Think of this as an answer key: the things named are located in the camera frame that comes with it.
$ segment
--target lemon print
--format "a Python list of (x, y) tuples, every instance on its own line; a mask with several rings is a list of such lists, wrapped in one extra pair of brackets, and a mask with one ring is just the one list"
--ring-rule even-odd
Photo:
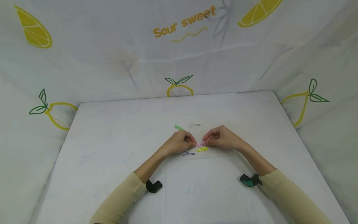
[(189, 87), (184, 86), (184, 85), (178, 85), (181, 83), (185, 83), (191, 77), (192, 77), (192, 75), (184, 77), (181, 80), (179, 80), (178, 82), (175, 82), (172, 78), (165, 78), (166, 81), (171, 83), (171, 87), (169, 87), (169, 89), (167, 90), (166, 95), (168, 97), (171, 97), (171, 96), (193, 96), (194, 92), (192, 89), (190, 89)]
[(29, 114), (46, 114), (56, 127), (62, 130), (69, 130), (77, 107), (62, 102), (50, 104), (50, 107), (48, 107), (45, 89), (40, 92), (39, 98), (43, 105), (33, 108)]
[(27, 42), (39, 48), (50, 48), (52, 46), (51, 36), (40, 21), (22, 8), (16, 5), (14, 7), (24, 28)]
[(281, 2), (282, 0), (261, 0), (237, 24), (241, 27), (253, 26), (268, 17)]
[(292, 94), (286, 97), (283, 101), (281, 101), (281, 105), (284, 108), (287, 115), (290, 117), (290, 120), (294, 127), (297, 127), (301, 123), (305, 115), (308, 98), (310, 99), (311, 102), (314, 103), (329, 102), (328, 100), (321, 97), (320, 95), (313, 93), (316, 90), (316, 88), (317, 88), (317, 80), (311, 79), (310, 85), (306, 92)]

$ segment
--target white table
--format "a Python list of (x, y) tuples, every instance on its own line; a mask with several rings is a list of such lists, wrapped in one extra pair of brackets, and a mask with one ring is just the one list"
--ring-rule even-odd
[[(190, 128), (190, 123), (201, 126)], [(275, 95), (270, 91), (82, 103), (32, 223), (88, 223), (109, 193), (148, 159), (177, 124), (201, 141), (227, 126), (280, 168), (333, 223), (349, 223)], [(165, 160), (123, 223), (287, 223), (234, 151), (209, 148)]]

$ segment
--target green clamp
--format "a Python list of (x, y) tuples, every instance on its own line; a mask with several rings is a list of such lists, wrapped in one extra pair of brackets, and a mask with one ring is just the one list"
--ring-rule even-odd
[(246, 174), (243, 174), (240, 177), (240, 181), (247, 187), (253, 187), (256, 186), (258, 184), (260, 184), (262, 186), (262, 183), (260, 181), (260, 179), (258, 178), (258, 174), (255, 173), (252, 178), (248, 177)]

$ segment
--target purple hair clip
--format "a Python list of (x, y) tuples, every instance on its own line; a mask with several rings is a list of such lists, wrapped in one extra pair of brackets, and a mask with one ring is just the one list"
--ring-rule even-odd
[(186, 156), (186, 155), (195, 155), (195, 153), (192, 153), (192, 152), (187, 152), (187, 151), (184, 151), (186, 152), (186, 154), (182, 155), (182, 156)]

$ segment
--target person's right hand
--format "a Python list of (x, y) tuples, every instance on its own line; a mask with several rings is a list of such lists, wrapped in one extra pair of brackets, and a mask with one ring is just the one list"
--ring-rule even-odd
[(211, 129), (203, 137), (206, 146), (219, 146), (222, 148), (233, 148), (241, 151), (250, 146), (239, 136), (235, 135), (227, 127), (221, 125), (217, 128)]

